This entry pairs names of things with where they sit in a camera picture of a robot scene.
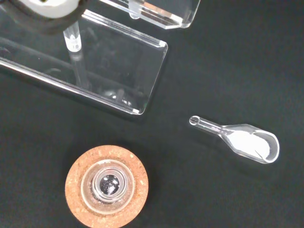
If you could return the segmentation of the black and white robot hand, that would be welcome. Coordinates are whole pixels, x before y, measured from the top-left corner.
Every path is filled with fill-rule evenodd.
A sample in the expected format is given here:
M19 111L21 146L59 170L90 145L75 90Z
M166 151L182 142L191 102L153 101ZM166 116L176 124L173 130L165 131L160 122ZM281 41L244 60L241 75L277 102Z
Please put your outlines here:
M52 35L77 22L88 0L2 0L0 7L27 30Z

